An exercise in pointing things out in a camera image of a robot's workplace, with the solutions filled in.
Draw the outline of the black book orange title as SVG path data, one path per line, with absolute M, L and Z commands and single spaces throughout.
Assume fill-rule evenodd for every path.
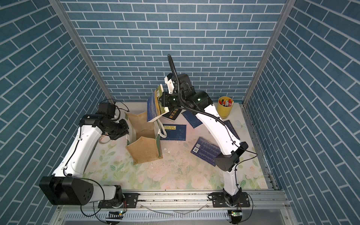
M 169 121 L 174 122 L 179 117 L 181 112 L 182 112 L 182 109 L 174 108 L 174 109 L 169 110 L 168 113 L 165 113 L 164 115 L 162 115 L 162 118 L 165 118 Z

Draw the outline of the colourful landscape cover book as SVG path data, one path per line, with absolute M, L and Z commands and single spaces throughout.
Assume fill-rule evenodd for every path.
M 162 115 L 169 112 L 169 108 L 162 106 L 160 98 L 163 97 L 164 89 L 160 84 L 147 100 L 147 122 L 155 122 Z

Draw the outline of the dark blue book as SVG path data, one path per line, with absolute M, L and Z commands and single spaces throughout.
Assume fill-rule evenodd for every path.
M 186 140 L 186 125 L 179 124 L 164 124 L 165 131 L 167 133 L 166 138 L 160 138 L 166 141 L 185 141 Z
M 229 132 L 231 132 L 237 139 L 240 140 L 240 138 L 239 138 L 239 136 L 238 136 L 238 134 L 237 134 L 234 126 L 233 126 L 232 123 L 230 122 L 230 120 L 226 120 L 226 121 L 224 121 L 224 123 L 225 123 L 226 126 L 227 126 L 227 130 L 228 130 Z
M 202 122 L 191 112 L 186 110 L 182 113 L 183 117 L 188 121 L 192 128 L 197 128 L 202 125 Z
M 193 146 L 191 153 L 215 167 L 215 158 L 221 153 L 221 150 L 218 146 L 210 143 L 202 137 L 199 137 Z

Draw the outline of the tan canvas tote bag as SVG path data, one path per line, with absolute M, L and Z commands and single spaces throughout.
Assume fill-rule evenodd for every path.
M 166 138 L 165 127 L 160 120 L 147 121 L 147 113 L 126 113 L 125 120 L 129 126 L 126 135 L 126 149 L 133 159 L 133 164 L 152 162 L 163 158 L 160 139 Z

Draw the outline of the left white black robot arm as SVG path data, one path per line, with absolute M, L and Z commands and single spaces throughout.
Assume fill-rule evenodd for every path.
M 83 116 L 76 137 L 62 162 L 50 176 L 40 180 L 39 187 L 49 202 L 52 205 L 83 206 L 90 202 L 100 202 L 112 208 L 123 206 L 125 197 L 119 185 L 101 186 L 85 179 L 83 174 L 102 135 L 117 140 L 127 135 L 128 130 L 124 119 L 113 121 L 100 114 Z

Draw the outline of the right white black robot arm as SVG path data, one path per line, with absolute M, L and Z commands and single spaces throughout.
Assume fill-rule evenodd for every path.
M 178 75 L 170 54 L 167 55 L 167 59 L 172 72 L 165 78 L 168 92 L 160 98 L 161 103 L 165 107 L 190 111 L 212 134 L 221 150 L 215 163 L 223 171 L 223 190 L 229 197 L 234 197 L 240 191 L 236 164 L 240 162 L 240 156 L 247 150 L 248 145 L 231 133 L 209 95 L 204 91 L 196 92 L 188 75 Z

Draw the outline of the clear tape roll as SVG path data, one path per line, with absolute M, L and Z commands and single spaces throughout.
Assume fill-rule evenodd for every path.
M 106 135 L 102 135 L 99 139 L 98 139 L 98 142 L 100 144 L 106 144 L 108 142 L 110 142 L 110 137 L 109 136 L 106 136 Z

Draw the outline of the yellow pen cup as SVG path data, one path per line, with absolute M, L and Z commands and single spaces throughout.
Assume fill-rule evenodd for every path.
M 220 97 L 218 99 L 217 112 L 221 119 L 226 119 L 231 112 L 234 101 L 230 97 Z

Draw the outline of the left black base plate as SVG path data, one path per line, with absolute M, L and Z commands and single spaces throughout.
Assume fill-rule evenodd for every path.
M 99 209 L 134 209 L 137 206 L 138 202 L 138 193 L 125 193 L 122 194 L 120 199 L 112 199 L 100 201 L 98 203 Z

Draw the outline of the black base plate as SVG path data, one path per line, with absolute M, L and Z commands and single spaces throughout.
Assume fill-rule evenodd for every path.
M 100 201 L 98 203 L 99 209 L 134 209 L 137 206 L 138 202 L 138 193 L 125 193 L 122 194 L 120 199 L 112 199 Z
M 212 201 L 214 208 L 250 207 L 249 196 L 246 192 L 239 191 L 234 196 L 229 195 L 227 192 L 213 192 L 207 197 Z

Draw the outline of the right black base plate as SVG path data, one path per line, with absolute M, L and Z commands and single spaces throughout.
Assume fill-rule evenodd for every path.
M 246 192 L 239 191 L 234 196 L 229 195 L 227 192 L 213 192 L 207 197 L 212 201 L 214 208 L 250 207 L 249 196 Z

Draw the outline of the aluminium front rail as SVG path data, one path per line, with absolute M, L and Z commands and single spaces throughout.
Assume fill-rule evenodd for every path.
M 237 203 L 226 202 L 221 191 L 124 192 L 124 206 L 107 203 L 58 207 L 52 225 L 124 225 L 162 222 L 184 224 L 296 225 L 283 191 L 244 190 Z

